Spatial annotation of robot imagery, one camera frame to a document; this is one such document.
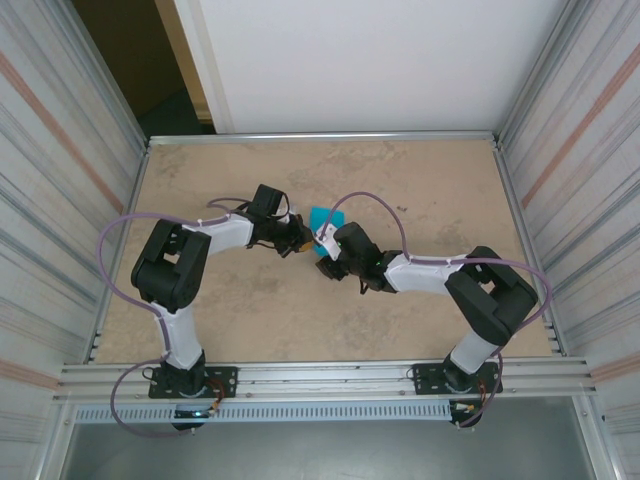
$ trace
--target marble-patterned surface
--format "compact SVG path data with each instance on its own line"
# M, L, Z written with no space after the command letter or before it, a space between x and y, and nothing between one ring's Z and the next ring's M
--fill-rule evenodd
M210 218L217 196L251 198L259 183L287 192L308 219L312 205L332 206L354 190L382 196L397 209L416 255L466 253L488 245L522 260L519 240L484 141L280 143L156 146L137 211ZM381 249L400 248L391 216L368 198L344 204ZM129 276L154 222L131 227L118 285ZM358 293L356 278L329 281L313 252L280 258L263 248L210 257L195 301L196 328L207 359L220 362L340 361L435 358L469 327L447 296ZM97 361L133 362L162 351L147 312L113 298ZM549 355L535 322L505 350Z

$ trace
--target vent grille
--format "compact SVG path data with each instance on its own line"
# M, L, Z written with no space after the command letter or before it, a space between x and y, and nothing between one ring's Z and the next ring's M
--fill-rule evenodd
M127 423L180 423L177 405L122 405L118 415ZM204 410L206 405L182 405L180 410ZM222 403L210 423L234 422L314 422L342 420L451 420L447 400L366 401L366 402L260 402ZM108 405L85 405L78 409L76 423L113 423Z

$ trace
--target black bracket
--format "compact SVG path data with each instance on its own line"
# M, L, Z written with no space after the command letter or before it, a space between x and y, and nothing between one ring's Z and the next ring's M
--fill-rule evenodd
M212 398L220 397L220 385L224 388L224 398L234 398L238 387L238 367L204 367L204 386L193 396L185 396L178 389L167 389L166 370L162 367L152 370L149 398Z
M498 365L485 362L478 371L469 376L469 387L460 392L451 387L444 374L445 366L440 363L416 363L411 367L413 386L416 395L480 395L480 386L484 384L489 394L498 381ZM502 382L498 386L498 393L502 392Z

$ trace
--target black mounting plate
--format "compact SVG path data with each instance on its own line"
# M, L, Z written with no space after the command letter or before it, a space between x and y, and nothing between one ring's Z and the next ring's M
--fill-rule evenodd
M444 376L444 365L440 363L416 363L411 367L413 385L416 395L448 395L448 394L480 394L480 382L484 382L487 395L491 393L498 380L498 365L493 362L485 362L471 377L470 387L464 392L456 392L448 386ZM502 383L498 386L498 392L502 392Z
M152 370L151 382L149 386L149 398L186 398L181 395L180 392L171 390L166 391L162 389L161 385L166 385L162 380L162 368L148 368ZM210 385L207 384L207 380L215 378L220 381L224 387L224 397L234 398L236 396L236 387L238 386L238 367L205 367L205 387L200 395L188 398L218 398L219 393L214 391Z

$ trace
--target purple cable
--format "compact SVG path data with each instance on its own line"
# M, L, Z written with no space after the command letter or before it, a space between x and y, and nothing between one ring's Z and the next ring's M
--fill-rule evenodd
M107 224L106 227L104 227L104 229L102 230L102 232L100 232L100 235L98 237L98 244L96 245L96 260L98 262L98 269L100 271L100 275L102 276L103 280L105 281L105 283L107 284L107 286L109 287L109 289L115 293L117 296L119 296L120 298L122 298L123 300L137 306L140 308L144 308L145 310L151 312L154 314L154 316L158 319L158 324L160 325L160 330L162 331L162 339L164 342L164 347L165 347L165 352L164 354L157 359L154 360L146 360L144 362L140 362L137 363L135 365L133 365L132 367L129 367L128 369L126 369L122 375L120 375L120 377L118 377L118 379L116 380L116 383L113 384L113 389L111 390L111 397L109 400L109 407L111 408L111 415L113 415L114 420L116 421L116 423L118 425L120 425L122 428L124 428L125 430L141 436L141 437L148 437L148 438L169 438L169 437L177 437L180 435L184 435L185 433L188 433L188 430L183 430L180 432L171 432L171 433L160 433L160 432L145 432L144 430L139 430L137 428L134 428L130 425L127 425L118 415L118 412L116 411L116 392L118 390L118 387L120 386L120 384L122 383L122 381L125 379L125 377L127 375L129 375L131 372L133 372L134 370L137 370L140 367L143 367L145 365L153 365L153 364L158 364L161 363L163 361L165 361L168 357L169 354L171 353L171 342L169 340L169 332L167 330L167 325L164 321L164 318L162 318L162 313L160 312L160 310L158 310L157 308L155 308L152 305L149 305L147 303L143 303L140 300L136 300L133 297L130 297L129 295L127 295L126 293L124 293L122 290L120 290L118 287L116 287L115 283L113 283L113 281L111 280L111 278L109 277L109 274L107 273L107 270L104 267L104 263L102 262L102 246L104 245L104 241L107 238L107 234L111 231L111 229L113 229L116 225L119 225L121 223L124 223L128 220L133 220L133 219L137 219L137 218L155 218L158 220L168 220L170 222L175 222L175 223L180 223L182 225L187 225L190 227L208 227L211 225L218 225L220 223L224 223L227 221L228 214L229 214L229 209L227 207L224 207L222 205L211 205L211 207L214 208L220 208L222 210L224 210L227 215L225 215L224 217L219 217L219 218L214 218L213 220L207 220L207 221L191 221L191 220L184 220L182 218L178 218L178 217L173 217L171 215L163 215L161 213L130 213L127 215L122 215L121 217L116 218L115 220L109 222Z
M403 253L404 257L407 260L409 260L409 263L415 263L416 265L432 265L432 266L473 265L473 264L479 264L479 263L486 263L486 264L493 264L493 265L506 265L508 267L515 267L515 268L520 268L522 270L526 270L527 272L531 273L532 275L535 275L536 277L538 277L540 279L540 281L542 282L542 284L544 285L544 288L545 288L545 299L544 299L544 302L542 303L540 308L538 310L536 310L536 312L533 315L531 315L528 319L526 319L524 322L522 322L520 324L520 326L518 327L518 329L516 331L520 331L521 329L523 329L527 325L531 324L531 322L533 322L536 319L540 318L542 316L542 314L547 310L547 308L549 308L549 305L551 304L551 292L553 290L553 287L551 286L551 282L549 282L549 279L546 277L546 275L544 273L542 273L540 270L537 270L537 269L535 269L533 267L530 267L526 263L516 262L515 260L504 260L502 258L459 258L459 259L451 259L451 260L424 260L424 259L419 259L419 258L412 257L409 254L409 250L407 248L407 234L406 234L406 232L404 230L404 227L402 226L402 221L400 220L400 218L398 217L396 212L393 211L393 209L389 206L389 204L387 202L382 200L382 198L380 198L379 196L374 195L373 193L369 193L369 192L353 192L353 193L350 193L348 195L345 195L340 200L338 200L336 202L336 204L333 206L333 208L331 209L331 211L329 212L329 216L327 217L327 220L325 221L324 226L322 227L322 231L320 232L320 239L324 238L324 234L325 234L325 232L327 230L327 227L329 226L329 223L331 222L331 217L333 217L333 214L338 209L338 207L340 205L342 205L342 203L344 203L345 200L348 200L351 197L355 197L355 196L359 196L359 195L362 195L362 196L365 196L365 197L369 197L369 198L373 198L374 200L379 202L384 208L386 208L388 210L388 212L391 214L393 219L396 221L396 224L398 225L398 229L400 230L400 238L402 239L402 253ZM496 384L493 387L493 390L491 391L491 395L486 400L484 405L482 405L482 407L480 407L480 409L473 416L471 416L470 418L468 418L464 422L460 423L460 425L459 425L460 427L464 427L464 426L470 424L471 422L473 422L476 418L478 418L480 415L482 415L482 413L487 409L487 407L491 404L491 402L493 402L493 398L495 397L496 393L498 392L498 387L500 386L500 381L502 380L503 359L502 359L502 355L500 353L501 351L502 351L502 348L498 348L491 355L491 356L495 356L495 355L498 356L498 379L496 381Z
M251 200L247 200L245 198L238 198L238 197L220 197L220 198L214 198L213 200L209 200L207 202L207 207L209 207L209 208L215 207L218 202L250 203Z

